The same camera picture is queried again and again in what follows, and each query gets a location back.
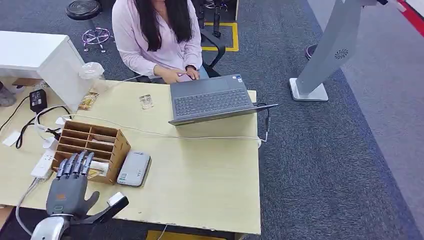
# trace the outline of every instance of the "gray carpet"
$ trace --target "gray carpet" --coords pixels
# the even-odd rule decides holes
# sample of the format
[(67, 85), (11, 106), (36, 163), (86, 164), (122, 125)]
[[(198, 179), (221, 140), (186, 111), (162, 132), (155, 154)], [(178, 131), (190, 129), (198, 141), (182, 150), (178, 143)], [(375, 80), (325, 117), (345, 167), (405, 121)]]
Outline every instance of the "gray carpet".
[[(65, 1), (39, 0), (31, 6), (21, 1), (0, 1), (0, 16), (15, 19), (1, 19), (0, 30), (68, 34), (86, 62), (105, 67), (106, 78), (131, 76), (112, 44), (107, 54), (81, 51), (85, 26), (67, 19)], [(110, 26), (110, 10), (105, 8), (96, 22)], [(343, 73), (337, 71), (325, 84), (329, 102), (291, 99), (288, 79), (305, 66), (304, 47), (322, 34), (306, 0), (240, 0), (238, 29), (240, 51), (228, 52), (216, 69), (223, 75), (240, 73), (261, 102), (280, 104), (271, 111), (269, 142), (260, 149), (260, 238), (423, 239)], [(263, 125), (261, 115), (261, 135)], [(35, 223), (34, 216), (42, 214), (27, 210), (22, 218)], [(145, 224), (115, 220), (75, 234), (143, 239), (145, 229)], [(0, 238), (26, 237), (12, 219)]]
[[(308, 2), (319, 25), (325, 28), (335, 1)], [(424, 191), (420, 190), (424, 185), (423, 44), (424, 37), (394, 7), (389, 4), (366, 7), (362, 10), (357, 51), (342, 67), (421, 233), (424, 233)]]

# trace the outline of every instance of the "robotic hand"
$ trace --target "robotic hand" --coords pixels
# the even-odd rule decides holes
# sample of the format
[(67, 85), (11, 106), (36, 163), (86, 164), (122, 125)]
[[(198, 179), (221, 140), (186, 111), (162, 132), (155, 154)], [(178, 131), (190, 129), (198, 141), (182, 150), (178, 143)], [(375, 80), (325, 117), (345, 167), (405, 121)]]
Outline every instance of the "robotic hand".
[(93, 152), (88, 154), (84, 150), (60, 163), (48, 192), (46, 211), (49, 217), (37, 224), (31, 240), (60, 240), (71, 225), (105, 223), (129, 204), (127, 197), (118, 192), (107, 201), (105, 210), (86, 218), (100, 195), (95, 191), (85, 200), (87, 174), (93, 157)]

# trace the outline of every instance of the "wooden desk organizer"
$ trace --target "wooden desk organizer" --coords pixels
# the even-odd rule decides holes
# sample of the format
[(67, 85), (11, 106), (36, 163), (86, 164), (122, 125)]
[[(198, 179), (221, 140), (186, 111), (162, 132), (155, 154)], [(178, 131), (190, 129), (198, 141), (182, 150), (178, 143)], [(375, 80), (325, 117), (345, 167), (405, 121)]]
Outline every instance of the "wooden desk organizer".
[[(113, 145), (93, 140), (109, 142)], [(90, 181), (113, 185), (117, 181), (130, 148), (130, 144), (119, 129), (69, 120), (63, 127), (51, 167), (57, 169), (62, 160), (87, 150), (94, 153), (93, 160), (109, 163), (106, 176), (97, 175)]]

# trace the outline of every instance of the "power bank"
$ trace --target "power bank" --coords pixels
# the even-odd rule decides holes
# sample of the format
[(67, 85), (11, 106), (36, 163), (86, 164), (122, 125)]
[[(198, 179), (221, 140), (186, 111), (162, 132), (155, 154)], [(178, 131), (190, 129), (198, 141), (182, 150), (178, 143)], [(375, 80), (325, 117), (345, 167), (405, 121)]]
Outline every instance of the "power bank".
[(146, 176), (150, 160), (149, 154), (130, 150), (123, 162), (116, 182), (122, 185), (140, 187)]

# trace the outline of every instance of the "white power strip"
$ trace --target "white power strip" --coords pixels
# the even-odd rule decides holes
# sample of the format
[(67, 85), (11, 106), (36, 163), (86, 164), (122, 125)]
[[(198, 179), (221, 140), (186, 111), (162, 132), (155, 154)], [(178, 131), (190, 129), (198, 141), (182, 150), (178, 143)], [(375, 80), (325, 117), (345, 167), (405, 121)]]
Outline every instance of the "white power strip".
[(53, 158), (55, 156), (55, 151), (51, 149), (46, 149), (44, 154), (41, 156), (40, 160), (38, 160), (34, 169), (31, 172), (31, 176), (43, 180), (47, 180), (53, 173), (51, 169)]

